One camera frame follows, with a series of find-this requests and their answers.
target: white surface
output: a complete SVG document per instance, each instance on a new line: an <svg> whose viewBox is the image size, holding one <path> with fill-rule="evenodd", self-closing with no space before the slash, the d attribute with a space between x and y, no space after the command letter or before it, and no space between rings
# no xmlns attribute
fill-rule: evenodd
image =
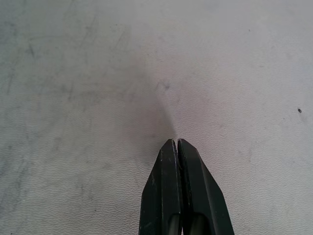
<svg viewBox="0 0 313 235"><path fill-rule="evenodd" d="M312 8L1 0L0 234L137 234L171 137L199 150L236 234L312 234Z"/></svg>

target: textured white surface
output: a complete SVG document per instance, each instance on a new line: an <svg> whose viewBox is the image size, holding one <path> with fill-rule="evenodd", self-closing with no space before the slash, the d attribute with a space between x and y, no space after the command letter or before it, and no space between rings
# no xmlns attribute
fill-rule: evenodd
<svg viewBox="0 0 313 235"><path fill-rule="evenodd" d="M312 234L312 8L1 0L0 234L137 234L172 137L199 150L236 234Z"/></svg>

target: white table surface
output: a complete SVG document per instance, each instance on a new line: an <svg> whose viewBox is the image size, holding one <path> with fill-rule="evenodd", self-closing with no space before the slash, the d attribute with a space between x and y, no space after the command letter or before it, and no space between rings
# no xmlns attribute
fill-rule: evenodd
<svg viewBox="0 0 313 235"><path fill-rule="evenodd" d="M313 234L312 9L1 0L0 234L136 235L168 138L199 150L235 234Z"/></svg>

